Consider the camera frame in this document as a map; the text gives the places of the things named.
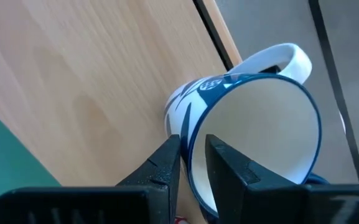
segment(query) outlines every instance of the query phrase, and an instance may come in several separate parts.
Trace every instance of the gray floor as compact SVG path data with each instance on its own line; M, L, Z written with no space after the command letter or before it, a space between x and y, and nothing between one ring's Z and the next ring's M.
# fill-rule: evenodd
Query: gray floor
M320 1L359 149L359 1ZM307 52L314 68L305 86L315 98L323 122L314 172L333 183L357 183L307 0L216 2L243 58L283 42L296 43Z

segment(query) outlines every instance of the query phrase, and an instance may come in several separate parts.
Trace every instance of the blue rim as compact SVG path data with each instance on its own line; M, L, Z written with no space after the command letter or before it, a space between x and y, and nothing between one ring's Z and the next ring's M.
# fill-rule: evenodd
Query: blue rim
M303 91L306 96L308 97L309 101L312 103L313 108L315 109L316 112L316 116L317 116L317 122L319 125L319 138L318 138L318 143L317 143L317 149L316 149L316 153L315 153L315 157L314 160L312 161L312 164L310 166L310 169L307 173L307 175L305 176L305 179L302 181L302 184L308 179L308 176L310 175L313 166L315 166L315 162L316 162L316 158L319 155L319 151L320 151L320 143L322 141L322 123L320 120L320 114L319 114L319 110L317 109L316 103L314 101L314 99L312 98L312 96L310 95L310 93L306 90L305 87L303 87L301 84L299 84L298 82L296 82L295 80L288 78L288 77L284 77L282 75L272 75L272 74L258 74L258 75L252 75L244 80L240 80L237 83L233 84L232 86L230 86L229 88L226 89L226 91L222 92L221 95L219 95L217 97L217 99L215 100L215 102L208 106L207 109L202 113L200 119L197 121L194 131L192 133L192 136L190 137L190 141L189 141L189 149L188 149L188 154L189 157L187 159L187 165L186 165L186 169L187 169L187 178L189 180L189 184L190 184L190 188L192 189L193 194L196 196L197 201L200 204L200 207L202 209L204 209L207 213L209 213L209 215L214 216L215 218L218 218L218 213L214 210L212 210L201 198L201 196L198 194L198 192L196 191L195 188L195 184L193 181L193 176L192 176L192 158L193 158L193 147L194 147L194 143L196 140L196 136L198 134L198 131L200 130L201 124L203 123L205 117L207 116L207 114L211 111L211 109L216 105L216 103L218 101L220 101L226 94L230 93L231 91L233 91L236 87L251 82L251 81L255 81L255 80L259 80L259 79L265 79L265 78L275 78L275 79L279 79L279 80L284 80L287 82L290 82L292 84L295 84L296 86L298 86L298 88Z

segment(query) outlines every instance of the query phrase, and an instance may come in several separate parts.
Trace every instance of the white mug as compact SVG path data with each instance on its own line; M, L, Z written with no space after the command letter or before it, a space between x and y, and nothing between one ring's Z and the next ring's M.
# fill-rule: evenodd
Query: white mug
M287 62L278 74L258 73ZM168 99L168 136L181 137L181 156L203 212L217 217L207 175L205 136L214 134L271 171L302 184L319 153L320 116L302 86L312 70L295 44L262 50L225 75L179 87Z

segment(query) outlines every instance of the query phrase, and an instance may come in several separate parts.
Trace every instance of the mug handle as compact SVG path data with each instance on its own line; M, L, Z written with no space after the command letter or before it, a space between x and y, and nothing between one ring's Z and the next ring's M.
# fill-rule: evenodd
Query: mug handle
M279 75L291 78L303 84L312 71L312 62L306 53L296 44L277 44L253 54L228 73L258 73L280 63L288 65Z

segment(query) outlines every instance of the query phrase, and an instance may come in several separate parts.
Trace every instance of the wooden surface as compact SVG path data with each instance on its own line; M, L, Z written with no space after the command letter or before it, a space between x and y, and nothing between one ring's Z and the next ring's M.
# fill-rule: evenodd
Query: wooden surface
M217 30L219 38L222 41L223 47L225 48L231 62L233 65L238 65L243 60L241 59L240 53L233 41L228 27L223 20L221 12L215 2L215 0L200 0L203 1L204 6L210 16L214 28Z
M0 119L63 185L126 177L166 138L170 93L224 72L191 0L0 0Z

